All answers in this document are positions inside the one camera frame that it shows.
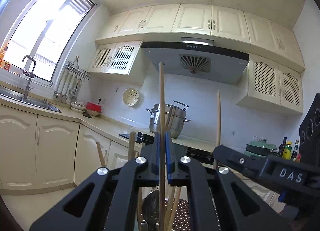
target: white strainer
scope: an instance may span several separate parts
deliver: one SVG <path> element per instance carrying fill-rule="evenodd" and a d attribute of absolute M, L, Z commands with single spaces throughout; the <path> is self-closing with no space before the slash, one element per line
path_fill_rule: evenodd
<path fill-rule="evenodd" d="M 128 88 L 124 91 L 122 99 L 126 105 L 133 106 L 139 100 L 139 91 L 134 88 Z"/>

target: red container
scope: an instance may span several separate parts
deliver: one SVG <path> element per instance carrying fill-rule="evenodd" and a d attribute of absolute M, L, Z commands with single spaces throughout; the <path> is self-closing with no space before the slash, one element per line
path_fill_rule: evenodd
<path fill-rule="evenodd" d="M 101 105 L 96 105 L 94 103 L 88 102 L 85 108 L 101 113 Z"/>

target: white bowl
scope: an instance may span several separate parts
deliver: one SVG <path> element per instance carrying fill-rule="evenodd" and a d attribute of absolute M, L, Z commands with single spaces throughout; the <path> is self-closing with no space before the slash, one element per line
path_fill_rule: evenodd
<path fill-rule="evenodd" d="M 70 103 L 70 106 L 78 110 L 85 110 L 85 105 L 80 105 L 79 103 Z"/>
<path fill-rule="evenodd" d="M 139 101 L 139 91 L 134 88 L 128 88 L 122 96 L 123 102 L 128 106 L 133 106 Z"/>
<path fill-rule="evenodd" d="M 75 111 L 77 113 L 84 113 L 84 110 L 75 109 L 72 106 L 70 107 L 72 111 Z"/>
<path fill-rule="evenodd" d="M 87 112 L 87 114 L 92 115 L 92 116 L 97 116 L 100 113 L 94 110 L 90 110 L 90 109 L 85 109 L 85 111 Z"/>

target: pot lid handle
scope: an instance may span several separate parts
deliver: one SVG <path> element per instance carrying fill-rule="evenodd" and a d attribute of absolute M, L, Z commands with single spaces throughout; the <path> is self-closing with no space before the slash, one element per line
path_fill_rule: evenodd
<path fill-rule="evenodd" d="M 184 108 L 183 108 L 183 111 L 186 111 L 187 109 L 188 109 L 188 105 L 186 105 L 186 104 L 184 104 L 184 103 L 181 103 L 181 102 L 179 102 L 179 101 L 175 101 L 174 100 L 174 102 L 176 102 L 176 103 L 178 103 L 178 104 L 180 104 L 180 105 L 184 105 Z"/>

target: white lettering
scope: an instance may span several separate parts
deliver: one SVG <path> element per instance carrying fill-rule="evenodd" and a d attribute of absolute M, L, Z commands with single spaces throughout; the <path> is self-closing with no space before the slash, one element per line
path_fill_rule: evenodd
<path fill-rule="evenodd" d="M 290 173 L 290 175 L 288 176 L 288 178 L 287 179 L 291 179 L 291 180 L 293 180 L 293 172 L 291 172 Z"/>
<path fill-rule="evenodd" d="M 301 181 L 302 173 L 299 173 L 296 179 L 296 183 L 299 183 Z"/>
<path fill-rule="evenodd" d="M 286 173 L 287 173 L 287 170 L 285 168 L 282 168 L 279 177 L 284 177 Z"/>

